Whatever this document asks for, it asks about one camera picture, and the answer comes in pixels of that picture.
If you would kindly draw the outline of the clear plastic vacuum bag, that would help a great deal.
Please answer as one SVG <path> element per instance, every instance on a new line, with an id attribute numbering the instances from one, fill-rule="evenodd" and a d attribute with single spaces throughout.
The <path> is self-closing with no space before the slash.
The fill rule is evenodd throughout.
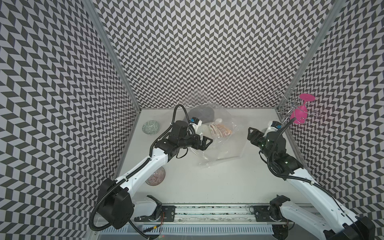
<path id="1" fill-rule="evenodd" d="M 204 150 L 192 150 L 202 167 L 211 167 L 242 157 L 247 140 L 249 119 L 237 110 L 227 110 L 215 102 L 190 107 L 190 117 L 202 121 L 197 134 L 212 139 Z"/>

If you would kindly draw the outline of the grey towel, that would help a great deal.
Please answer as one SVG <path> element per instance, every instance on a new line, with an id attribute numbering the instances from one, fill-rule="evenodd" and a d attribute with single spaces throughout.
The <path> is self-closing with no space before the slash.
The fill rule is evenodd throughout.
<path id="1" fill-rule="evenodd" d="M 198 118 L 203 124 L 214 122 L 215 111 L 211 107 L 196 107 L 188 112 L 190 118 Z"/>

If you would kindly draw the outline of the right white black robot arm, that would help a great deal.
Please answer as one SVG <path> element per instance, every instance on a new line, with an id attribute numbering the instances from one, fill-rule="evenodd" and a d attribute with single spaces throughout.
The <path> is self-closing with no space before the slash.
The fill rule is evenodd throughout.
<path id="1" fill-rule="evenodd" d="M 268 127 L 265 133 L 249 128 L 247 139 L 259 147 L 271 173 L 297 189 L 319 215 L 299 207 L 286 196 L 270 202 L 270 218 L 293 221 L 319 240 L 373 240 L 376 227 L 368 217 L 359 217 L 324 189 L 304 165 L 286 150 L 283 128 Z"/>

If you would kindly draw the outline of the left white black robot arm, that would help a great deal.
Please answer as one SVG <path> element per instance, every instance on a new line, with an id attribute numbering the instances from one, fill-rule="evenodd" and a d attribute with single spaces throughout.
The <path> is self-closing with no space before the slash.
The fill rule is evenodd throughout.
<path id="1" fill-rule="evenodd" d="M 178 155 L 181 149 L 206 150 L 213 140 L 197 134 L 202 121 L 191 118 L 188 122 L 175 121 L 163 136 L 154 141 L 150 153 L 135 167 L 115 180 L 106 179 L 99 187 L 97 202 L 91 211 L 89 227 L 94 232 L 109 227 L 122 228 L 131 218 L 159 217 L 160 203 L 154 199 L 134 203 L 138 189 L 159 168 Z"/>

